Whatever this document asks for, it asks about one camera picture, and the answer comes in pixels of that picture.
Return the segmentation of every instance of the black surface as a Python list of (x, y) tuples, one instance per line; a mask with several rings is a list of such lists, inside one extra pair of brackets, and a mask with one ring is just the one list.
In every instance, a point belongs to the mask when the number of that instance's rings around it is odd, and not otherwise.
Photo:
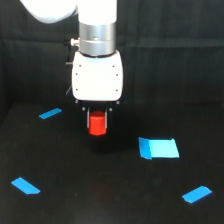
[[(117, 49), (124, 86), (135, 103), (223, 102), (223, 6), (221, 0), (118, 1)], [(71, 67), (65, 66), (63, 43), (77, 37), (77, 16), (43, 24), (19, 0), (1, 0), (1, 54), (10, 98), (68, 104)]]
[[(79, 111), (15, 104), (0, 129), (0, 223), (223, 223), (222, 105), (124, 107), (114, 130), (91, 139)], [(180, 159), (145, 160), (138, 137), (175, 138)], [(11, 181), (41, 190), (27, 196)], [(188, 204), (182, 195), (213, 194)]]

